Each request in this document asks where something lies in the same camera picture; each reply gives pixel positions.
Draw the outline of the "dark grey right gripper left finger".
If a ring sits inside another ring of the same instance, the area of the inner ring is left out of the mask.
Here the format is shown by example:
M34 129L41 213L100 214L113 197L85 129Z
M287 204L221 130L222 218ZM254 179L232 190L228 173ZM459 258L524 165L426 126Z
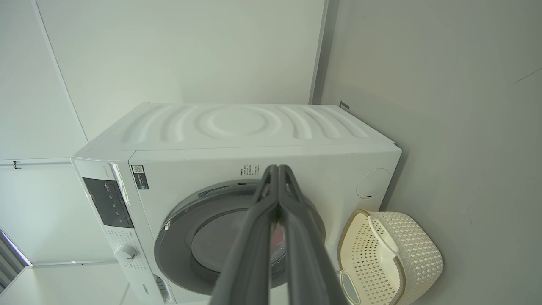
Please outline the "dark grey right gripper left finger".
M271 240L277 222L278 166L268 166L210 300L212 305L267 305Z

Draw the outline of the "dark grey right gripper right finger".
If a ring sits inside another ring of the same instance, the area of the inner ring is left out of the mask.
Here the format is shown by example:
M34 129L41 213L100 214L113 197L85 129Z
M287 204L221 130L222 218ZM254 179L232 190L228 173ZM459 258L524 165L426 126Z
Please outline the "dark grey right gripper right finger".
M279 165L279 208L286 233L290 304L348 305L325 249L314 210L306 203L287 165Z

